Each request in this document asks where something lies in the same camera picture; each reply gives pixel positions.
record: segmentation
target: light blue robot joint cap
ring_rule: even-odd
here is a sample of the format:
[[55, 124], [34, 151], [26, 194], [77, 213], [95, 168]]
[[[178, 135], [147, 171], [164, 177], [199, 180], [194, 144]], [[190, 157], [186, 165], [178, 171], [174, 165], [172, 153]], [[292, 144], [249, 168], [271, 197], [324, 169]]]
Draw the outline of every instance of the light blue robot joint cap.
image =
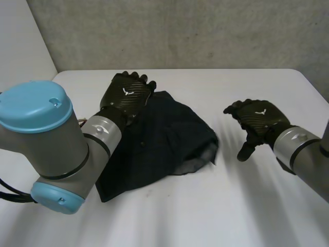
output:
[[25, 82], [0, 94], [0, 125], [19, 133], [40, 133], [65, 123], [73, 112], [65, 90], [52, 81]]
[[40, 182], [33, 184], [31, 196], [41, 205], [66, 215], [75, 214], [85, 201], [68, 190]]

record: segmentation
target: gray concrete wall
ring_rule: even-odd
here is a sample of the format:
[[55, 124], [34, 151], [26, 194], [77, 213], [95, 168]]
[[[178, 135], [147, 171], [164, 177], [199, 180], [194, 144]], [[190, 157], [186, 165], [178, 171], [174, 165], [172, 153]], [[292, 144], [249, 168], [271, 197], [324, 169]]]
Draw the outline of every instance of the gray concrete wall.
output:
[[57, 70], [294, 68], [329, 100], [328, 0], [27, 0]]

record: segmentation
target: wall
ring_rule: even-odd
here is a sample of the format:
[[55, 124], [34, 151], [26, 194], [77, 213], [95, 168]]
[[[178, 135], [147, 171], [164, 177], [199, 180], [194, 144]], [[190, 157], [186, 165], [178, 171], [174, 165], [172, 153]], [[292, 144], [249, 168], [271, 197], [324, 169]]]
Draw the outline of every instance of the wall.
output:
[[329, 100], [328, 0], [28, 0], [58, 71], [294, 68]]
[[57, 74], [25, 0], [0, 1], [0, 91]]

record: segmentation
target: table surface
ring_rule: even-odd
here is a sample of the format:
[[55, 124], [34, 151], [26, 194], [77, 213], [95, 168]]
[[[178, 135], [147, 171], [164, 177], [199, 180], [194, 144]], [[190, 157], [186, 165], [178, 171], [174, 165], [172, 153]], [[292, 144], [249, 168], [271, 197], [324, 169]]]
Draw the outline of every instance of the table surface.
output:
[[[91, 117], [121, 70], [59, 73], [78, 117]], [[236, 100], [267, 99], [294, 125], [322, 136], [329, 105], [291, 69], [137, 70], [190, 106], [221, 141], [216, 166], [169, 176], [101, 203], [95, 187], [75, 215], [37, 204], [0, 201], [0, 246], [329, 246], [329, 205], [284, 172], [271, 149], [240, 163], [246, 133], [223, 109]], [[28, 191], [37, 173], [20, 154], [0, 151], [1, 178]]]

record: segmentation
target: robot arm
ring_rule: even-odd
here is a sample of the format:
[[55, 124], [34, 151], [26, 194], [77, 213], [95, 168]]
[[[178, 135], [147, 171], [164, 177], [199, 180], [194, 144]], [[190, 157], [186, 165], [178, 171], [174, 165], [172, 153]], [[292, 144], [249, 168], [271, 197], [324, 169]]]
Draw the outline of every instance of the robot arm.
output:
[[329, 125], [323, 138], [300, 127], [282, 132], [273, 152], [287, 168], [329, 202]]
[[286, 116], [266, 100], [237, 101], [224, 113], [231, 114], [248, 133], [238, 160], [247, 160], [256, 146], [269, 144], [285, 171], [300, 177], [329, 202], [329, 124], [320, 139], [291, 125]]
[[51, 81], [17, 85], [0, 94], [0, 148], [23, 154], [40, 175], [32, 198], [64, 214], [84, 203], [121, 140], [155, 90], [145, 75], [117, 74], [100, 111], [80, 129], [64, 89]]

